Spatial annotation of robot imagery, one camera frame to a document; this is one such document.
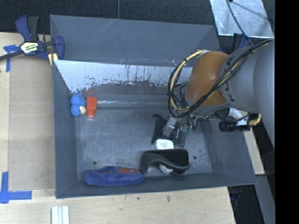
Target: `wooden board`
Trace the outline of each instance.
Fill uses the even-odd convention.
[[[68,205],[71,224],[234,224],[227,188],[56,200],[53,190],[0,206],[1,224],[50,223],[52,206]]]

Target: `yellow cable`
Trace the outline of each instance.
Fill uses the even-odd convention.
[[[251,126],[256,126],[259,122],[261,122],[261,114],[258,114],[258,117],[256,119],[253,119],[251,121],[249,121],[249,125]]]
[[[199,50],[197,52],[194,52],[192,55],[188,56],[185,60],[183,60],[179,65],[178,65],[178,68],[177,70],[175,71],[175,73],[173,74],[173,77],[171,79],[171,84],[170,84],[170,92],[172,92],[172,89],[174,87],[174,82],[180,72],[180,70],[183,68],[183,66],[189,61],[191,60],[193,57],[197,56],[197,55],[200,55],[204,50]],[[172,106],[176,109],[176,110],[179,110],[179,111],[188,111],[189,108],[179,108],[176,106],[173,98],[171,97],[171,104]]]

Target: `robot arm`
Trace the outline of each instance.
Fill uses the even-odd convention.
[[[274,143],[274,41],[267,40],[236,50],[230,55],[218,51],[200,55],[180,98],[174,95],[180,70],[188,57],[172,73],[169,81],[169,110],[182,118],[196,112],[209,116],[235,109],[260,113]]]

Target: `black carpet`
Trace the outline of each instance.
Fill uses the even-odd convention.
[[[262,0],[275,32],[275,0]],[[15,32],[15,20],[24,14],[39,16],[39,34],[50,33],[50,14],[117,18],[117,0],[0,0],[0,31]],[[214,25],[209,0],[120,0],[120,18]],[[232,37],[219,37],[224,52]]]

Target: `wooden table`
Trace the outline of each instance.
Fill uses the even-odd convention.
[[[1,48],[4,45],[19,45],[21,43],[22,37],[19,34],[0,33]],[[6,54],[4,50],[0,50],[0,55],[2,54]],[[29,69],[32,65],[39,63],[50,66],[46,61],[42,61],[36,57],[19,56],[11,60],[12,69],[10,72],[6,72],[6,61],[0,62],[0,104],[2,107],[0,118],[0,172],[11,171],[15,165],[19,165],[22,167],[21,174],[23,176],[18,177],[19,175],[15,175],[15,177],[12,178],[14,183],[10,183],[9,186],[19,186],[19,189],[25,189],[28,185],[36,187],[31,189],[33,190],[32,200],[10,201],[9,204],[0,204],[1,224],[50,223],[51,207],[64,205],[69,206],[71,224],[235,223],[228,189],[226,187],[162,193],[56,199],[53,186],[53,180],[55,180],[55,178],[53,177],[53,173],[50,177],[47,175],[49,172],[55,171],[51,163],[53,154],[51,152],[50,154],[45,153],[45,145],[38,143],[36,140],[30,140],[28,144],[21,142],[23,147],[18,147],[19,144],[15,142],[14,137],[10,139],[9,132],[10,118],[13,119],[15,115],[9,115],[9,107],[15,107],[15,109],[18,107],[16,105],[18,102],[17,98],[12,94],[10,95],[9,92],[11,73],[16,70],[17,64],[19,64],[19,66],[21,64]],[[30,84],[23,85],[19,87],[20,90],[24,89],[26,85],[30,86]],[[22,112],[21,114],[26,121],[27,113],[24,114]],[[40,122],[40,124],[38,124],[41,128],[49,125],[46,120],[41,121],[38,120],[38,118],[37,115],[35,119],[37,119],[37,122]],[[34,122],[34,119],[28,120],[29,121],[25,123],[25,130]],[[31,134],[28,132],[29,131],[27,131],[26,134],[24,133],[26,139],[31,137]],[[245,132],[244,136],[249,147],[255,173],[264,174],[253,133]]]

